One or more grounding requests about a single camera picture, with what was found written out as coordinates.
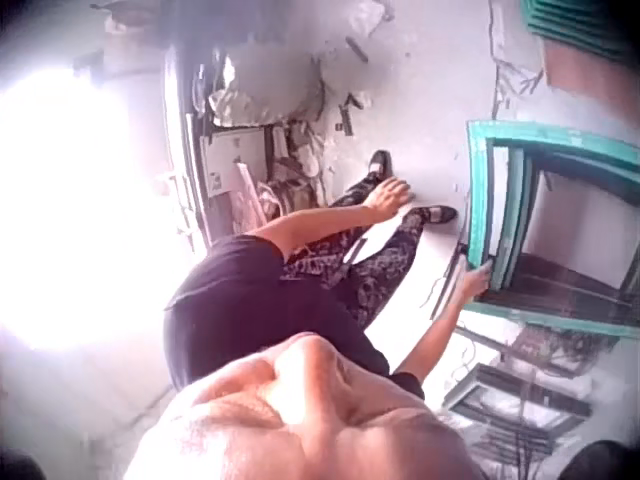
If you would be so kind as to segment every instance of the bright light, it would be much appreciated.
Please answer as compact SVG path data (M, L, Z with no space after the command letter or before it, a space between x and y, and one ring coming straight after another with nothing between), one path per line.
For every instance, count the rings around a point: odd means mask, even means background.
M0 96L0 322L34 348L161 322L182 275L128 132L126 105L70 71Z

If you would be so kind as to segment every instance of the patterned leggings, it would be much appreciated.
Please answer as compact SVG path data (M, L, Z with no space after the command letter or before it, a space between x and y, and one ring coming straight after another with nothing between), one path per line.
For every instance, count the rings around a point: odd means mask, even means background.
M361 204L380 181L375 174L367 175L331 207ZM364 330L371 325L409 272L420 235L428 220L427 208L411 209L382 250L355 265L345 264L344 257L368 227L330 235L293 254L285 265L282 278L319 280L322 287L334 293Z

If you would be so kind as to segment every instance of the metal rod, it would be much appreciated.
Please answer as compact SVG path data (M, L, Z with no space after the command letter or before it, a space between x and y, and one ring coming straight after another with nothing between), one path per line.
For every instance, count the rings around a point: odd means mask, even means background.
M456 326L454 331L473 342L478 342L481 345L492 348L493 350L503 353L504 355L508 355L518 360L527 362L534 367L539 368L540 370L546 370L555 375L560 375L565 378L574 378L576 376L576 374L568 368L561 367L560 365L556 365L551 362L541 361L534 355L529 355L527 353L521 352L516 348L505 345L504 343L500 343L492 338L485 337L484 335L480 335L476 332L472 332L471 330L468 330L464 327Z

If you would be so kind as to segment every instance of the woman's hand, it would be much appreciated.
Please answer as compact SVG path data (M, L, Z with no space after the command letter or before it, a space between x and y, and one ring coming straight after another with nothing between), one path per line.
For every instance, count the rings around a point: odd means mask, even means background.
M467 271L460 278L455 290L459 301L463 304L468 303L474 297L487 291L489 280L491 279L492 266L493 261L491 260L475 270L469 270L467 266Z
M410 187L404 180L387 178L369 194L363 206L373 214L373 223L389 220L398 213L411 197Z

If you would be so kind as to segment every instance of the debris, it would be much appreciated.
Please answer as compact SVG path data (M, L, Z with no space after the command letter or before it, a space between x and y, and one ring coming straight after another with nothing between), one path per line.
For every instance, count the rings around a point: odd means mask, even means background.
M249 171L249 167L246 163L236 160L236 165L240 172L240 177L242 178L242 182L244 184L244 193L248 197L246 200L250 205L250 209L255 216L254 221L257 223L258 227L267 223L267 217L264 214L264 210L262 205L260 204L258 198L258 192L256 191L256 187L253 183L253 178L251 177L251 172Z
M276 44L228 48L233 80L209 96L224 127L315 121L323 107L320 71L311 54Z
M364 53L364 50L360 48L360 45L356 43L353 37L347 36L345 37L345 41L347 42L347 45L349 45L349 48L353 50L353 53L355 53L356 56L362 61L362 63L369 63L369 57L366 53Z
M345 100L344 105L347 107L349 105L353 105L358 110L362 110L364 108L364 106L362 105L362 102L360 102L360 100L354 97L353 93L349 93L349 95L347 95L347 99Z
M301 179L258 183L258 197L269 220L317 206L313 187Z
M304 145L296 152L298 163L302 167L302 173L305 177L312 178L320 173L320 162L313 154L311 145Z
M358 100L358 103L362 105L362 108L371 108L373 106L373 99L369 92L362 90L360 92L355 92L353 96Z
M353 30L363 37L368 37L385 20L387 9L379 2L360 1L349 14L349 23Z
M340 116L342 117L342 126L345 136L353 137L353 125L351 124L349 109L344 105L340 105L338 108L340 109Z
M285 136L284 128L279 125L273 127L273 155L275 158L289 157L287 137Z

